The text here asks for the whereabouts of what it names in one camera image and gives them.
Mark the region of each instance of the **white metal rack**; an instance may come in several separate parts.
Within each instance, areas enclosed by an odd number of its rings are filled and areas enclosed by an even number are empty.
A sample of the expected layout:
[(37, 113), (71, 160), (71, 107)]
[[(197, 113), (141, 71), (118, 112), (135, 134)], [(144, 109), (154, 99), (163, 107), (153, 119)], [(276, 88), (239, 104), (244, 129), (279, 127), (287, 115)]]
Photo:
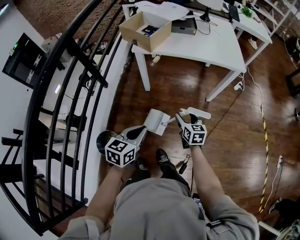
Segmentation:
[[(277, 7), (276, 4), (272, 3), (270, 0), (263, 0), (264, 2), (266, 2), (267, 4), (269, 4), (272, 7), (271, 11), (267, 11), (264, 7), (259, 6), (256, 7), (255, 4), (257, 2), (257, 0), (254, 0), (251, 4), (253, 6), (253, 8), (259, 12), (260, 14), (262, 14), (263, 16), (266, 17), (266, 20), (270, 20), (273, 23), (273, 31), (270, 31), (269, 28), (267, 27), (267, 25), (264, 23), (264, 26), (266, 27), (268, 33), (270, 36), (272, 36), (277, 29), (281, 26), (281, 24), (285, 21), (285, 19), (288, 17), (288, 15), (290, 14), (292, 8), (295, 6), (297, 0), (294, 0), (292, 4), (290, 4), (290, 7), (288, 8), (286, 13), (283, 13), (281, 10), (279, 10), (279, 8)], [(274, 18), (274, 11), (278, 12), (280, 15), (282, 15), (282, 19), (279, 20), (279, 22), (277, 22)]]

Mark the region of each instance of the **black keyboard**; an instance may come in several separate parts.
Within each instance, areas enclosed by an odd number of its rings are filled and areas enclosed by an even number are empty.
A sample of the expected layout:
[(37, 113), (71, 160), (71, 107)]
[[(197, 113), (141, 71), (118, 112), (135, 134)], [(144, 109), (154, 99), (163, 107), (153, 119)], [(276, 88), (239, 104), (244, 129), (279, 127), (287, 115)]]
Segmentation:
[(229, 17), (239, 22), (240, 16), (239, 16), (238, 8), (231, 4), (228, 4), (228, 8), (229, 8)]

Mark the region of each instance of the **gray sleeve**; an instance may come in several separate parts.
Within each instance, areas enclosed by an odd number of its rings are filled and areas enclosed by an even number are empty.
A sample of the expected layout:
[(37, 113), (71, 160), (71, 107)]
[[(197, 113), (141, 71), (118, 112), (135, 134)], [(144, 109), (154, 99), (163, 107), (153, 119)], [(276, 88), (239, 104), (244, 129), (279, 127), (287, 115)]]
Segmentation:
[(259, 240), (256, 218), (236, 205), (229, 196), (222, 196), (208, 209), (212, 221), (220, 221), (216, 227), (208, 227), (209, 239)]
[(97, 217), (79, 217), (69, 222), (66, 232), (59, 240), (94, 240), (98, 239), (104, 230), (104, 224)]

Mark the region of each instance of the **dark brown hardwood floor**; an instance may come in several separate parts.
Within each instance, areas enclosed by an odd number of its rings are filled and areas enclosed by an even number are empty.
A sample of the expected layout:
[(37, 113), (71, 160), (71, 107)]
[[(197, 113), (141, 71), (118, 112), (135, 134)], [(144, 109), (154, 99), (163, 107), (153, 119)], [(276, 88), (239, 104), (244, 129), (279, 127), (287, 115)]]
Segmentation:
[[(254, 51), (248, 44), (248, 38), (244, 36), (239, 40), (244, 59)], [(283, 156), (285, 163), (276, 198), (295, 200), (300, 194), (300, 125), (293, 116), (297, 101), (289, 95), (285, 83), (285, 76), (295, 68), (287, 56), (283, 41), (277, 36), (273, 36), (272, 40), (273, 44), (249, 65), (250, 73), (264, 95), (263, 109), (269, 141), (265, 201), (271, 191), (279, 155)], [(132, 57), (117, 89), (108, 129), (119, 133), (124, 128), (142, 125), (151, 108), (171, 116), (180, 108), (190, 106), (209, 112), (211, 119), (204, 124), (210, 135), (202, 150), (220, 178), (225, 193), (258, 220), (263, 217), (264, 221), (276, 218), (276, 213), (265, 215), (274, 201), (274, 194), (266, 210), (258, 214), (266, 168), (266, 147), (260, 110), (261, 94), (249, 74), (245, 75), (245, 90), (242, 93), (233, 90), (240, 81), (238, 78), (207, 103), (205, 97), (228, 70), (213, 65), (206, 68), (201, 62), (166, 56), (161, 57), (154, 67), (149, 67), (151, 60), (150, 56), (146, 56), (151, 85), (151, 91), (146, 92), (135, 57)], [(166, 128), (163, 136), (148, 133), (140, 154), (148, 160), (151, 169), (156, 166), (155, 151), (159, 147), (166, 150), (178, 167), (189, 153), (181, 146), (179, 128), (175, 122)], [(184, 178), (191, 185), (192, 161), (189, 161)]]

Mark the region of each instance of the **person's left arm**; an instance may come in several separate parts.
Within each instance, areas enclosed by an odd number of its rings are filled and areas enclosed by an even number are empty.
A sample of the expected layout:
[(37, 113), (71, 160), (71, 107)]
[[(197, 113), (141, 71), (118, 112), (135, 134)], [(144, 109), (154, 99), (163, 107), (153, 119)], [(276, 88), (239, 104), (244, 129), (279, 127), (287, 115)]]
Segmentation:
[(84, 217), (72, 219), (60, 240), (98, 239), (105, 226), (120, 191), (122, 169), (113, 166), (93, 196)]

